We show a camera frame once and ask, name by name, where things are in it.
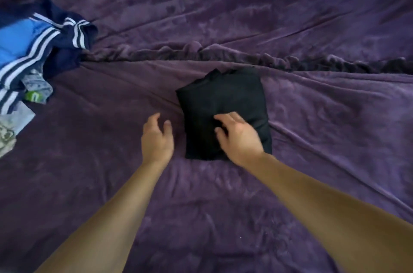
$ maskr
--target left hand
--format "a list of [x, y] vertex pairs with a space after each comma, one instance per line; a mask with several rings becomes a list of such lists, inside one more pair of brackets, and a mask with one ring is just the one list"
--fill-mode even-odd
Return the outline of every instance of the left hand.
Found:
[[163, 133], [159, 129], [160, 113], [153, 114], [143, 125], [142, 135], [142, 165], [158, 164], [164, 169], [173, 155], [172, 125], [167, 120], [163, 125]]

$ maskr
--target forearm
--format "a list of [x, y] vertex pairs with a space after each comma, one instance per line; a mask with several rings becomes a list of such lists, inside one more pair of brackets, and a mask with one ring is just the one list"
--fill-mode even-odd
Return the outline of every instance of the forearm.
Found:
[[36, 272], [121, 272], [162, 170], [157, 165], [139, 167]]
[[266, 155], [246, 167], [266, 184], [346, 272], [407, 272], [413, 226]]

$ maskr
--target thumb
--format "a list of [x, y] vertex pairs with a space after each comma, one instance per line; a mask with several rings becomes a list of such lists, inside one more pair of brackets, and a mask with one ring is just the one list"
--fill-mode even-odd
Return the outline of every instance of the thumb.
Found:
[[225, 132], [221, 127], [215, 128], [215, 133], [216, 133], [216, 138], [218, 139], [222, 150], [224, 150], [226, 152], [227, 147], [228, 147], [228, 137], [227, 137], [227, 135], [225, 135]]
[[163, 124], [163, 135], [167, 138], [173, 138], [171, 121], [167, 120]]

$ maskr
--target folded black shirt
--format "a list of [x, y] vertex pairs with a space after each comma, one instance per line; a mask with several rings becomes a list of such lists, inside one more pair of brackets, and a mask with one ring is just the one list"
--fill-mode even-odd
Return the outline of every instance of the folded black shirt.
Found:
[[233, 111], [255, 128], [265, 152], [272, 153], [264, 89], [255, 68], [215, 69], [176, 94], [185, 118], [187, 159], [228, 159], [215, 136], [221, 122], [214, 115]]

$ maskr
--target green tag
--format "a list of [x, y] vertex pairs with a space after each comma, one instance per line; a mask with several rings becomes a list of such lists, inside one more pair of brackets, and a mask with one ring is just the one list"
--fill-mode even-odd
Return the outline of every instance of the green tag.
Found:
[[31, 102], [35, 102], [35, 103], [39, 103], [42, 99], [42, 95], [40, 93], [38, 93], [37, 91], [28, 91], [24, 98], [27, 101], [31, 101]]

